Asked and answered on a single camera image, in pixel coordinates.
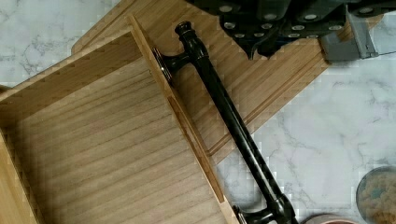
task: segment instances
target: wooden panel edge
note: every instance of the wooden panel edge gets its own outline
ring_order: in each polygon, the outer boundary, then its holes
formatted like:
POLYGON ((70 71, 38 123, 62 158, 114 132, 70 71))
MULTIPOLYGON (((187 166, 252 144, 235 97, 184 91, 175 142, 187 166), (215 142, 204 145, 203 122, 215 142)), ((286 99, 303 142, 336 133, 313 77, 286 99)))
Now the wooden panel edge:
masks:
POLYGON ((140 57, 130 32, 104 46, 84 49, 3 92, 0 95, 0 127, 31 116, 140 57))
POLYGON ((231 205, 222 192, 222 188, 213 169, 213 161, 210 160, 205 154, 206 145, 204 140, 194 126, 192 119, 187 114, 187 110, 181 103, 177 92, 168 84, 167 80, 163 76, 160 66, 156 63, 156 59, 151 53, 152 44, 149 42, 149 38, 147 38, 144 30, 141 28, 140 24, 133 15, 128 16, 126 19, 130 24, 131 32, 134 36, 137 46, 140 48, 150 67, 151 74, 161 87, 163 95, 171 107, 174 117, 177 119, 177 125, 191 146, 191 150, 195 155, 195 159, 198 161, 201 170, 205 174, 206 181, 216 195, 221 212, 228 223, 239 223, 236 219, 233 209, 231 208, 231 205))
POLYGON ((24 172, 18 166, 18 157, 10 153, 10 148, 12 149, 10 144, 5 132, 0 129, 0 173, 2 173, 0 196, 2 198, 1 204, 7 207, 0 209, 0 222, 8 223, 7 221, 12 221, 15 224, 44 224, 40 209, 35 203, 35 196, 30 191, 26 178, 23 178, 24 172))

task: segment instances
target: white marble surface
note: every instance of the white marble surface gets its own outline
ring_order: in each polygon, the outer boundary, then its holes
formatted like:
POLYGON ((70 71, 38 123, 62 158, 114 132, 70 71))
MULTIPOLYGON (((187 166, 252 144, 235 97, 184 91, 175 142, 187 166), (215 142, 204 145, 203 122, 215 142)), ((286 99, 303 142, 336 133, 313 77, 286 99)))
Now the white marble surface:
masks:
MULTIPOLYGON (((118 0, 2 0, 0 84, 15 86, 59 62, 118 0)), ((396 16, 374 30, 392 46, 396 16)), ((333 212, 362 222, 356 187, 377 166, 396 164, 396 54, 333 66, 254 133, 299 220, 333 212)), ((219 165, 233 202, 263 206, 236 151, 219 165)))
POLYGON ((119 0, 1 0, 0 85, 13 87, 70 55, 119 0))
MULTIPOLYGON (((377 46, 396 47, 396 14, 373 32, 388 40, 377 46)), ((396 165, 395 60, 393 53, 333 65, 253 134, 299 220, 335 213, 364 223, 355 204, 361 178, 396 165)), ((233 202, 264 207, 239 152, 219 165, 219 174, 233 202)))

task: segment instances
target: wooden board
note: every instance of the wooden board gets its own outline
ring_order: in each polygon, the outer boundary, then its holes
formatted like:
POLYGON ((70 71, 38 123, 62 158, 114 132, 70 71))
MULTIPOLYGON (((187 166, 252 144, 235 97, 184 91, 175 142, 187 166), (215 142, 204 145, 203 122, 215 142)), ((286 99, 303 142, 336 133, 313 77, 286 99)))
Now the wooden board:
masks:
POLYGON ((41 223, 227 223, 161 89, 125 34, 0 95, 41 223))
MULTIPOLYGON (((137 17, 153 44, 166 55, 183 50, 174 29, 181 21, 191 21, 251 132, 261 127, 329 66, 315 39, 301 39, 289 44, 271 60, 256 57, 250 62, 221 30, 217 17, 183 0, 121 0, 76 43, 72 51, 76 53, 100 40, 127 33, 125 17, 130 14, 137 17)), ((350 37, 350 30, 346 29, 343 37, 350 37)), ((235 146, 204 85, 192 66, 179 71, 175 82, 187 112, 205 140, 206 154, 212 156, 215 163, 220 162, 235 146)))
POLYGON ((223 212, 228 223, 239 223, 232 207, 222 192, 221 186, 214 171, 215 165, 213 164, 213 161, 205 154, 207 148, 202 136, 196 129, 192 119, 190 118, 190 115, 187 113, 185 106, 181 103, 178 93, 173 87, 169 85, 168 81, 163 75, 161 67, 156 62, 156 59, 152 53, 154 48, 154 46, 152 46, 152 42, 149 40, 149 37, 146 35, 145 31, 141 29, 139 22, 133 15, 128 19, 131 24, 131 31, 134 39, 136 40, 137 46, 145 57, 151 74, 163 90, 163 96, 166 98, 168 105, 172 109, 180 130, 183 132, 187 142, 190 144, 195 158, 198 160, 198 163, 205 174, 209 186, 216 194, 221 211, 223 212))
POLYGON ((0 223, 36 224, 20 177, 9 156, 6 139, 0 130, 0 223))

